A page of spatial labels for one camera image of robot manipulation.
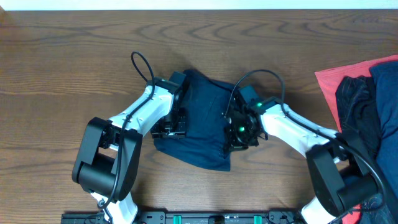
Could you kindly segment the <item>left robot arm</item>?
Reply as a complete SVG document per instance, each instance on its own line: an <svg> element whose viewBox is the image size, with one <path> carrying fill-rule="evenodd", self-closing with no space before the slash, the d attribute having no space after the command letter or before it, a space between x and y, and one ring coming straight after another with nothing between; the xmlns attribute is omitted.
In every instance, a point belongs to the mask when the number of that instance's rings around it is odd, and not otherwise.
<svg viewBox="0 0 398 224"><path fill-rule="evenodd" d="M98 203L99 212L62 217L62 223L133 223L138 214L134 185L142 140L181 139L187 132L180 105L188 88L185 74L153 78L131 106L110 119L94 117L85 129L72 170L78 183Z"/></svg>

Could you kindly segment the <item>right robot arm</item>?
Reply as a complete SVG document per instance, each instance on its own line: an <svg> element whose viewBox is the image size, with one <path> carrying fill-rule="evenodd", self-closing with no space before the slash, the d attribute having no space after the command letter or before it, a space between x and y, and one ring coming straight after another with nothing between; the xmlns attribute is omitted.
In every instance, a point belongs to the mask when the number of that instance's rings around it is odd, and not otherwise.
<svg viewBox="0 0 398 224"><path fill-rule="evenodd" d="M276 97L262 99L250 85L235 86L225 117L224 153L258 146L259 136L279 138L307 161L315 198L300 211L303 223L332 223L386 188L356 136L319 126Z"/></svg>

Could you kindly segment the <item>navy blue shorts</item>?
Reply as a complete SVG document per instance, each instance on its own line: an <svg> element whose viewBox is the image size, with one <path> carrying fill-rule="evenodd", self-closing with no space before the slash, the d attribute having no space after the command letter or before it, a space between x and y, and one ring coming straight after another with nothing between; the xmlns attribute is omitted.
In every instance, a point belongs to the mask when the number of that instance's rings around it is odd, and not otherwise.
<svg viewBox="0 0 398 224"><path fill-rule="evenodd" d="M188 89L181 108L186 112L187 130L184 138L155 139L155 148L169 156L203 169L229 172L229 153L224 118L234 85L206 77L195 69L182 72L186 75Z"/></svg>

